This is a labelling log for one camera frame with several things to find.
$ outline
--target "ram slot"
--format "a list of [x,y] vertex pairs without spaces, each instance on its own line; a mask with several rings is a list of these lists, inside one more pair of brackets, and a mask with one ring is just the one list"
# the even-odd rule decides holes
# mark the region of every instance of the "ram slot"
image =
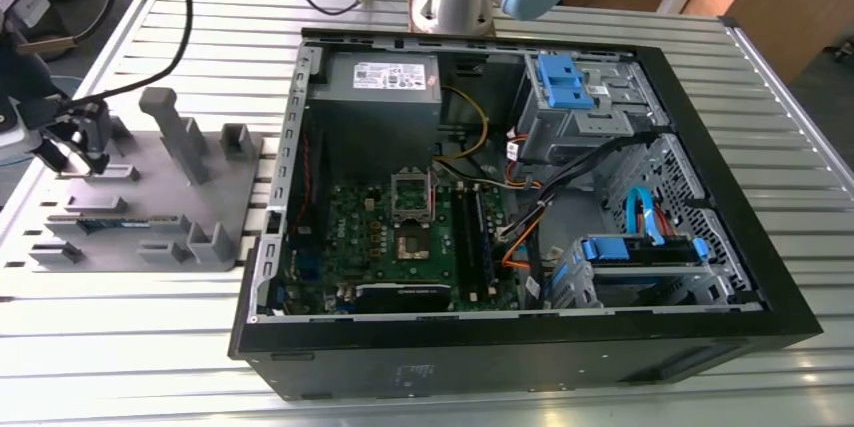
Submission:
[[459,293],[464,301],[486,299],[487,285],[482,274],[483,256],[478,232],[476,205],[468,192],[456,191],[451,197],[454,245]]
[[480,191],[474,190],[468,192],[468,205],[474,206],[474,212],[470,218],[476,219],[475,223],[475,239],[478,240],[475,246],[478,248],[478,263],[480,266],[480,272],[483,277],[483,284],[486,294],[491,294],[494,289],[490,289],[495,285],[495,266],[492,265],[492,242],[490,240],[490,231],[486,220],[486,210],[483,208],[483,198]]

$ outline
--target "label sticker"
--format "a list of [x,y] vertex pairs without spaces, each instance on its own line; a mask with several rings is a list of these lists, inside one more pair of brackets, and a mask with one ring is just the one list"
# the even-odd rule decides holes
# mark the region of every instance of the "label sticker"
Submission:
[[539,284],[534,280],[534,277],[528,277],[528,280],[524,281],[524,288],[528,289],[534,298],[539,299]]
[[608,95],[608,88],[604,85],[588,85],[587,92],[590,95]]
[[427,90],[423,64],[359,62],[352,71],[355,89]]
[[519,160],[519,144],[507,142],[507,158],[514,162]]

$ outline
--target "aluminum table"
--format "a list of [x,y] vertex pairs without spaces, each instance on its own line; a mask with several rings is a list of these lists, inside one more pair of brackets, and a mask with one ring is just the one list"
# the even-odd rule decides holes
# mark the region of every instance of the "aluminum table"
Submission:
[[[328,8],[350,0],[319,0]],[[275,152],[304,26],[406,29],[404,0],[335,18],[303,0],[196,0],[192,45],[160,82],[204,130],[245,122]],[[133,0],[81,86],[156,72],[183,26],[183,0]],[[717,19],[559,8],[536,22],[496,13],[499,35],[663,49],[745,188],[825,334],[741,358],[676,385],[395,400],[286,403],[225,355],[241,268],[216,274],[40,274],[27,256],[63,182],[31,166],[0,213],[0,424],[490,427],[838,425],[854,419],[851,172],[747,38]],[[152,129],[140,93],[111,108]],[[259,168],[270,176],[274,160]],[[256,184],[263,203],[270,184]],[[251,209],[247,231],[263,209]],[[243,247],[251,243],[245,238]]]

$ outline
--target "green circuit board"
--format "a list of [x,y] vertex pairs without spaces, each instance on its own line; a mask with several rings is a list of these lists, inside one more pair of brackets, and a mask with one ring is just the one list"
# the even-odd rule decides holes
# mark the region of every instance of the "green circuit board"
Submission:
[[[348,284],[444,284],[452,288],[451,310],[516,308],[512,279],[500,279],[492,286],[494,295],[476,302],[460,295],[452,208],[456,185],[440,182],[427,199],[423,186],[420,192],[416,185],[400,187],[395,199],[391,184],[343,183],[332,187],[322,276],[327,295]],[[495,188],[478,189],[492,233],[506,219],[502,196]],[[403,209],[419,209],[430,203],[432,221],[392,221],[392,202]]]

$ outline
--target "motherboard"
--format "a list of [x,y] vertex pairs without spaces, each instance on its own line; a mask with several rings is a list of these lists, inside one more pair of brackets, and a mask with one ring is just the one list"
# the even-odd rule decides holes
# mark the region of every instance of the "motherboard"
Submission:
[[386,184],[334,185],[302,304],[316,313],[516,309],[514,273],[492,255],[504,220],[502,193],[488,185],[418,171]]

